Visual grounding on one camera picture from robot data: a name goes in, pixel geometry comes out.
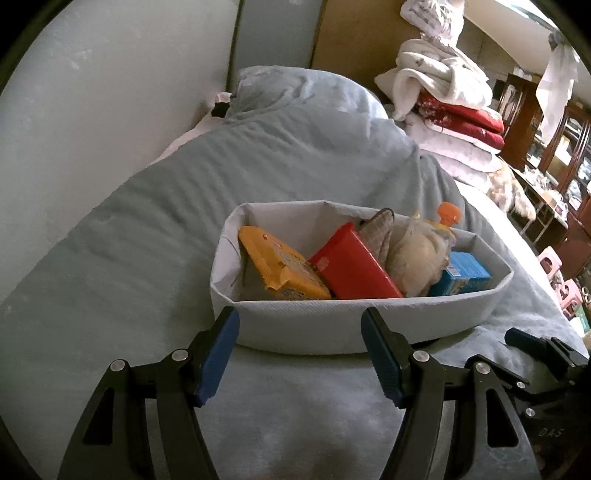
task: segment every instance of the metal screw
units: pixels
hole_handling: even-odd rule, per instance
[[[413,358],[417,361],[417,362],[426,362],[429,360],[429,354],[427,352],[424,352],[423,350],[415,350],[413,353]]]
[[[113,372],[121,372],[125,368],[125,361],[124,360],[115,360],[111,362],[111,366],[109,367]]]
[[[189,358],[189,352],[180,348],[179,350],[175,350],[171,356],[175,362],[182,362]]]
[[[491,366],[484,362],[478,362],[476,364],[476,371],[481,373],[482,375],[486,375],[491,373]]]

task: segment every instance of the glass cabinet door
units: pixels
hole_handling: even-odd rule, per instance
[[[558,146],[554,152],[554,157],[550,161],[546,170],[546,176],[554,187],[557,187],[558,184],[565,181],[570,171],[575,149],[582,135],[583,122],[577,120],[573,116],[568,117],[566,119],[562,136],[560,137]]]
[[[519,112],[522,98],[522,91],[515,88],[514,85],[509,84],[507,86],[499,104],[499,113],[503,117],[503,123],[505,124],[505,136],[509,133],[509,128]]]
[[[540,123],[538,124],[538,129],[535,132],[534,140],[530,145],[530,149],[525,154],[527,163],[529,163],[530,166],[534,168],[538,168],[540,166],[540,162],[544,156],[544,150],[546,150],[546,147],[548,147],[548,145],[542,142],[542,132],[540,131],[541,123],[542,120],[540,120]]]
[[[564,194],[564,199],[568,202],[573,213],[580,210],[591,189],[591,139],[587,142],[581,157],[582,160],[574,174],[574,178],[570,181]]]

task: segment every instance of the ceiling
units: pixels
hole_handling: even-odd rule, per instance
[[[542,76],[550,58],[550,30],[496,0],[466,0],[465,17],[496,41],[527,72]],[[574,94],[591,106],[591,75],[579,63]]]

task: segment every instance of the orange bottle cap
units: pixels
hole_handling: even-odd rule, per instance
[[[439,223],[447,227],[455,225],[462,219],[462,211],[453,203],[443,202],[437,209]]]

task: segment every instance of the oven mitt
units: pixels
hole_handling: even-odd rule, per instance
[[[358,235],[378,261],[381,267],[385,267],[390,239],[394,228],[394,212],[389,208],[383,208],[358,228]]]

